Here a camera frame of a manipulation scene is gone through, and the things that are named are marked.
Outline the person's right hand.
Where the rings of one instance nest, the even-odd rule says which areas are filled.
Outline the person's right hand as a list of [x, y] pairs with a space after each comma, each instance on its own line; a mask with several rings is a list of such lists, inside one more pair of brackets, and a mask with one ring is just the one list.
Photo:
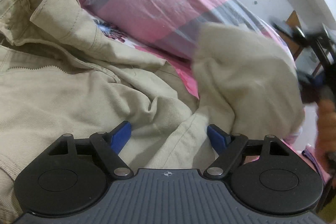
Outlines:
[[328, 172], [330, 164], [327, 153], [335, 152], [335, 105], [331, 100], [320, 100], [317, 111], [317, 139], [315, 142], [315, 156]]

